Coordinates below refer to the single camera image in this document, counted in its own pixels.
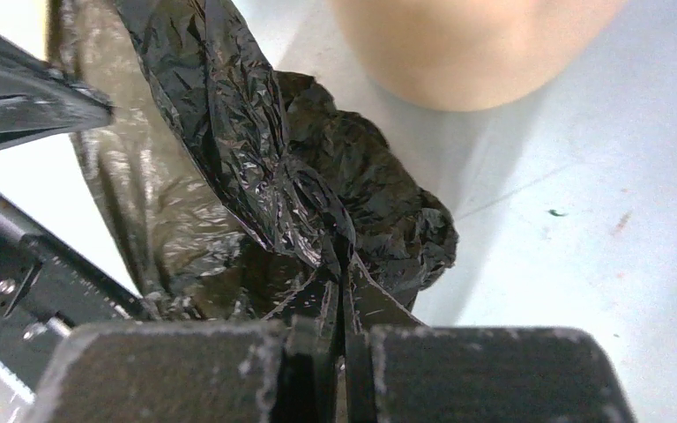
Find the black trash bag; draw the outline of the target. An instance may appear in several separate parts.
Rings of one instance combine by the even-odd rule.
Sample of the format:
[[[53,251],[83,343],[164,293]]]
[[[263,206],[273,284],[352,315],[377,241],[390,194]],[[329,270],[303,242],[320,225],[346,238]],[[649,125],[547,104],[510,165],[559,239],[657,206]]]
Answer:
[[[71,142],[153,319],[260,318],[349,260],[408,306],[454,264],[450,211],[232,2],[52,1],[48,59],[113,105]]]

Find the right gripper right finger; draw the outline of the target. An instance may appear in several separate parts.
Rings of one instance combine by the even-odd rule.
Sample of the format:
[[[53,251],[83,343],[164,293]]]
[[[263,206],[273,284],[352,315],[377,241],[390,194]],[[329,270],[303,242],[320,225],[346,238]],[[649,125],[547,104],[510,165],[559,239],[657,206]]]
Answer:
[[[351,263],[344,282],[352,422],[632,422],[614,367],[565,327],[420,322]]]

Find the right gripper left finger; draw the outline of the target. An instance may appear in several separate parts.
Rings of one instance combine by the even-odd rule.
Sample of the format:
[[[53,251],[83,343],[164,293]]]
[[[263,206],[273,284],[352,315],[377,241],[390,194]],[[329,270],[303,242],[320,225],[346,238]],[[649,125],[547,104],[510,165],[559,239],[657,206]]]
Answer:
[[[330,422],[339,302],[317,273],[264,321],[81,326],[26,421]]]

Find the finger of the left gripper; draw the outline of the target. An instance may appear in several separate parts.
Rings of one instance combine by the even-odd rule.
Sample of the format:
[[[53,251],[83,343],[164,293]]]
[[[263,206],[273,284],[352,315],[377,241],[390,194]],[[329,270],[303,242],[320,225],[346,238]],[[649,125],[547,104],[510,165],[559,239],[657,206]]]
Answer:
[[[0,35],[0,122],[17,126],[104,126],[112,107]]]
[[[37,139],[109,125],[112,115],[0,114],[0,151]]]

